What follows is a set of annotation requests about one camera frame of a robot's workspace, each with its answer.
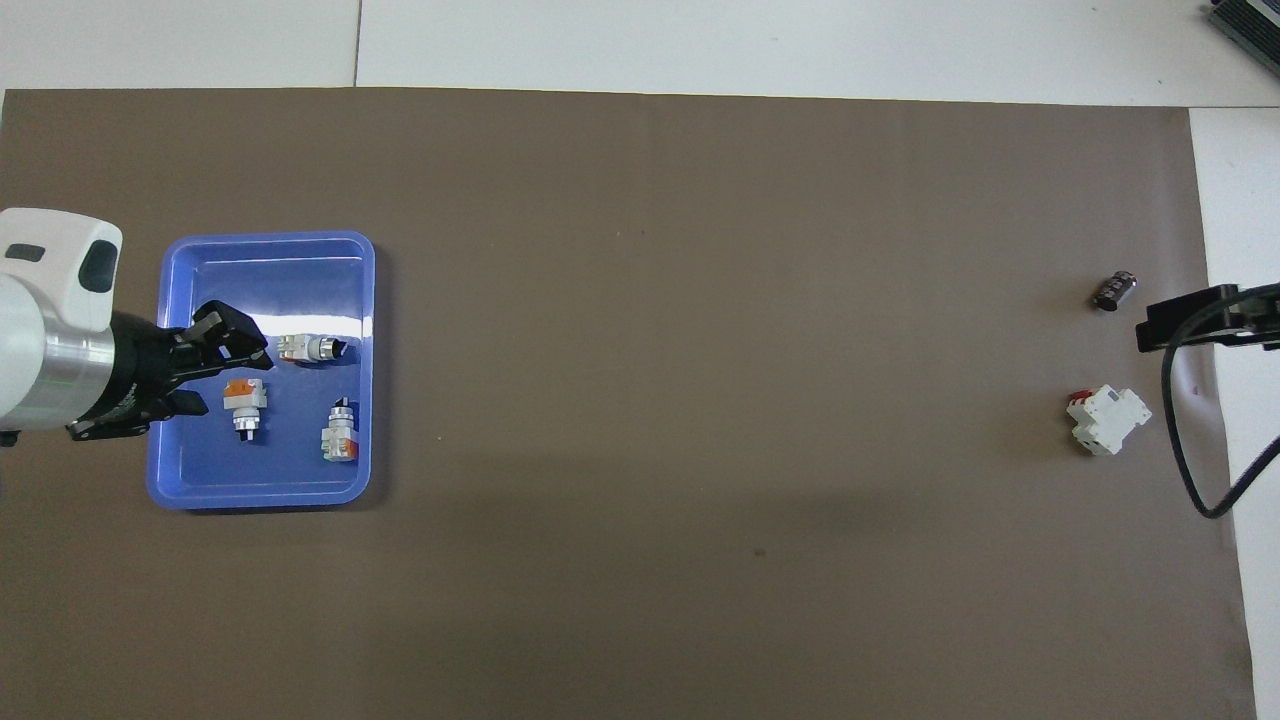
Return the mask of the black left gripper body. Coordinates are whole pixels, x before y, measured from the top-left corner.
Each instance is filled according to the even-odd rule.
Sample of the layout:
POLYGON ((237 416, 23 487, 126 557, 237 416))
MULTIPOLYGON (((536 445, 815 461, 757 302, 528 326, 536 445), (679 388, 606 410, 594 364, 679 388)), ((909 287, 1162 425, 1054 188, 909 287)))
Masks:
POLYGON ((142 436, 156 421, 195 414, 169 414, 165 397, 180 389, 173 374, 174 329, 141 316, 114 313, 110 320, 114 359, 99 400, 67 427, 73 441, 124 439, 142 436))

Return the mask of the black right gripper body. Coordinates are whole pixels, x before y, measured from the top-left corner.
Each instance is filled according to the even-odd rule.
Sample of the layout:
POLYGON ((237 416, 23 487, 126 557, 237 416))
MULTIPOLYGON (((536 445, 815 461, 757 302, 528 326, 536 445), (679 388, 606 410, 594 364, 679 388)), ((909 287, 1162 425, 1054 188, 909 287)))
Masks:
POLYGON ((1242 291, 1238 311, 1245 322, 1239 345, 1279 348, 1279 283, 1242 291))

